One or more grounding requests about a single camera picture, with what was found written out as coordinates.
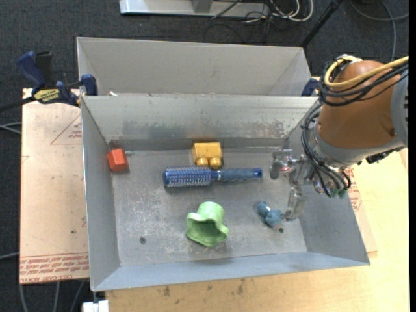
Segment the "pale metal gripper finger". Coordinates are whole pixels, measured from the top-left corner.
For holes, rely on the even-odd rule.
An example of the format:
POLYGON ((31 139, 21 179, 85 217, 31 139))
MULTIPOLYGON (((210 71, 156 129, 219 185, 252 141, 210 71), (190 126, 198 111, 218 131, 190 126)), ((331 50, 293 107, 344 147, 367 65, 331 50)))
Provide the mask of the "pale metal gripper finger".
POLYGON ((297 219, 296 206, 298 203, 298 192, 297 189, 292 187, 289 193, 289 199, 287 202, 287 208, 284 213, 284 219, 287 221, 297 219))
POLYGON ((305 204, 307 202, 307 197, 300 192, 294 194, 293 201, 293 218, 297 219, 302 216, 305 204))

